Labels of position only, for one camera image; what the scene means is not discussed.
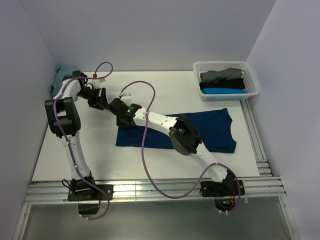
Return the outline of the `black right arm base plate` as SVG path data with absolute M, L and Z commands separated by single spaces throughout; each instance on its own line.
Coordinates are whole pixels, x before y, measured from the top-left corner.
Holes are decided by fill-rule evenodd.
M 239 195 L 245 195 L 243 181 L 224 180 L 223 182 L 201 181 L 200 195 L 204 198 L 218 198 L 214 200 L 215 207 L 222 212 L 231 211 L 237 204 Z

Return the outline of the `dark blue t shirt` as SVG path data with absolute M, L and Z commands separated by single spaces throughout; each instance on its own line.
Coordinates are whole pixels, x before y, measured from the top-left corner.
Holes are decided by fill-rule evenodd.
M 198 130 L 206 148 L 213 153 L 233 154 L 237 142 L 231 133 L 232 118 L 226 108 L 219 110 L 175 113 L 172 117 L 186 116 Z M 115 145 L 117 147 L 142 146 L 144 126 L 119 126 Z M 144 147 L 153 149 L 173 149 L 170 138 L 154 129 L 148 128 Z

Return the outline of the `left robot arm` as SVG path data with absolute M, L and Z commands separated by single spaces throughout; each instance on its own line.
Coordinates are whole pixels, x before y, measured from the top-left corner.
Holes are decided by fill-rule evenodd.
M 80 143 L 81 119 L 75 100 L 87 100 L 90 108 L 107 110 L 106 89 L 87 86 L 88 77 L 81 71 L 73 71 L 62 79 L 62 86 L 53 99 L 46 100 L 44 107 L 51 132 L 56 135 L 66 152 L 71 170 L 71 181 L 66 185 L 69 193 L 80 195 L 86 200 L 107 193 L 99 188 L 88 167 Z

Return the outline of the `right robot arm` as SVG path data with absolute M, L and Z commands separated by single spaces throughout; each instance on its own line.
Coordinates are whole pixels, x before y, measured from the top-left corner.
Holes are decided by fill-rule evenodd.
M 141 105 L 132 103 L 126 105 L 121 99 L 115 98 L 109 104 L 109 110 L 116 116 L 117 125 L 121 126 L 144 126 L 141 143 L 141 159 L 144 171 L 153 187 L 163 196 L 169 199 L 181 199 L 188 196 L 199 184 L 207 171 L 213 183 L 213 193 L 215 197 L 231 196 L 236 187 L 236 193 L 241 194 L 241 185 L 236 174 L 227 166 L 219 163 L 218 160 L 209 152 L 201 139 L 199 132 L 194 124 L 183 115 L 181 117 L 171 117 L 149 111 Z M 145 161 L 144 147 L 148 129 L 155 130 L 170 138 L 173 148 L 181 155 L 191 157 L 201 167 L 203 172 L 200 174 L 194 186 L 185 194 L 171 196 L 164 193 L 153 181 Z

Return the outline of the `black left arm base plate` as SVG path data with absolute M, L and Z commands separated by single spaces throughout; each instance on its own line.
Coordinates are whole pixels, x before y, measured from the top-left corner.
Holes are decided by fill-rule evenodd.
M 78 213 L 81 215 L 95 215 L 100 210 L 102 201 L 106 201 L 107 197 L 100 191 L 93 188 L 87 188 L 82 191 L 69 192 L 67 201 L 78 203 Z

